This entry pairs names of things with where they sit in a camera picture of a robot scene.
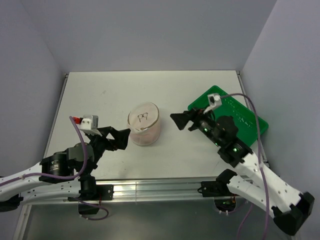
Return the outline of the round mesh laundry bag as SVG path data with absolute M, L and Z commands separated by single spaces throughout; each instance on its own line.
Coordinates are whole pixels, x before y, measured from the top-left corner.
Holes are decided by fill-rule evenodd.
M 138 146 L 155 143 L 161 132 L 160 110 L 153 102 L 143 102 L 134 107 L 127 116 L 129 138 Z

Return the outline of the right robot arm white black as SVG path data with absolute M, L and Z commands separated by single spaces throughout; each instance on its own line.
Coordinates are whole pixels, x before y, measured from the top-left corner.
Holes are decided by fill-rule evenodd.
M 213 120 L 203 109 L 170 115 L 179 130 L 192 122 L 189 131 L 199 130 L 218 147 L 218 155 L 230 166 L 215 180 L 215 189 L 246 198 L 271 217 L 276 226 L 294 236 L 312 213 L 315 198 L 282 180 L 259 155 L 237 137 L 239 129 L 232 116 Z

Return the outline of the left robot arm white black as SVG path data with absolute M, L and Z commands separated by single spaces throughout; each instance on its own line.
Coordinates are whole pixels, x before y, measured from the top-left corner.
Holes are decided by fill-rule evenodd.
M 125 150 L 130 129 L 98 128 L 76 145 L 43 158 L 36 165 L 0 178 L 0 210 L 9 212 L 38 200 L 66 197 L 92 200 L 97 196 L 96 179 L 91 175 L 106 151 Z

